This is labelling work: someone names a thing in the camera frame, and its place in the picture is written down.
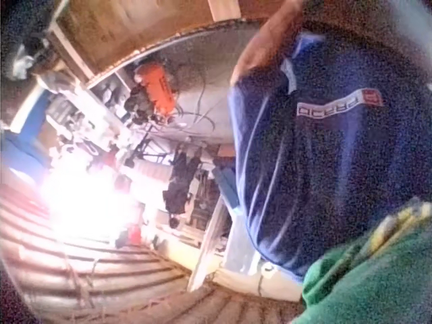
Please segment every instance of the corrugated roof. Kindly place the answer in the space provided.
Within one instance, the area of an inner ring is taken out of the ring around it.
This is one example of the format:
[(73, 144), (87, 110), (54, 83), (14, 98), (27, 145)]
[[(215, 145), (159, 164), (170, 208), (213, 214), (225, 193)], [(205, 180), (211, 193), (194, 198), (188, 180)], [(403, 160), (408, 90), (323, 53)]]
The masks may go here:
[(293, 303), (214, 285), (185, 293), (189, 271), (145, 247), (116, 250), (106, 242), (60, 240), (47, 210), (5, 185), (0, 210), (3, 262), (46, 322), (285, 323), (297, 312)]

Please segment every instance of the red object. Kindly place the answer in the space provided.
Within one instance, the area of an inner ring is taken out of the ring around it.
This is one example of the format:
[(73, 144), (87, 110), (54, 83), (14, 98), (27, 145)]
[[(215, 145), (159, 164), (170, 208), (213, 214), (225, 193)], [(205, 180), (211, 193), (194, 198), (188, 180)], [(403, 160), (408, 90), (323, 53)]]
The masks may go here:
[(156, 112), (168, 117), (173, 112), (176, 102), (163, 66), (158, 63), (145, 63), (136, 70), (135, 74), (140, 78), (141, 86), (146, 88)]
[(141, 245), (141, 228), (138, 225), (131, 225), (128, 228), (129, 243)]

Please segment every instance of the bright light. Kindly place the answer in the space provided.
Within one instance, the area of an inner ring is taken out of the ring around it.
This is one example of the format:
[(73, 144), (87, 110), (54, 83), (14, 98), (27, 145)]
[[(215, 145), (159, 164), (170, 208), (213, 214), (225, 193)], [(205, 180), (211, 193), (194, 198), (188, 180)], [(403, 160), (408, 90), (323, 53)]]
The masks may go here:
[(130, 197), (114, 190), (111, 169), (89, 175), (76, 162), (62, 161), (42, 186), (53, 229), (62, 236), (107, 238), (127, 222)]

